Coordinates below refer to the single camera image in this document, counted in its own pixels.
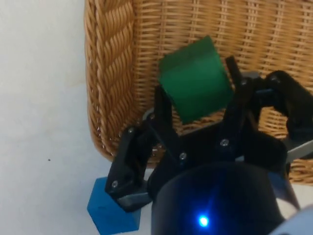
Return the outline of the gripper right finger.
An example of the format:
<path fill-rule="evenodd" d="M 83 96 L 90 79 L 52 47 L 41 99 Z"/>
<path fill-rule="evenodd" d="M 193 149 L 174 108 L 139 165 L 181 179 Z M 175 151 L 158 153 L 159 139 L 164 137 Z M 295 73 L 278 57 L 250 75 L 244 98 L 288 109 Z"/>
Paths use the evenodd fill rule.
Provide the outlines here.
<path fill-rule="evenodd" d="M 217 158 L 233 161 L 256 139 L 261 110 L 273 107 L 287 117 L 287 163 L 313 157 L 313 96 L 291 75 L 283 70 L 242 75 L 234 56 L 226 58 L 226 65 L 235 86 L 219 126 Z"/>

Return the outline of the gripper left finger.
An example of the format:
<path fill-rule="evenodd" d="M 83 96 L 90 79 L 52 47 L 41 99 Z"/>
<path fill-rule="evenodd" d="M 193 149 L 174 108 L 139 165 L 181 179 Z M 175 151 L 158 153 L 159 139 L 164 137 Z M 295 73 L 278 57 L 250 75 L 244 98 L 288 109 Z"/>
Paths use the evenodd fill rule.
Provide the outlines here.
<path fill-rule="evenodd" d="M 149 193 L 152 186 L 144 175 L 156 145 L 164 147 L 175 167 L 181 168 L 187 161 L 187 153 L 173 129 L 172 103 L 161 86 L 155 88 L 154 99 L 154 108 L 142 123 L 124 130 L 107 177 L 105 192 L 126 212 L 134 212 L 153 200 Z"/>

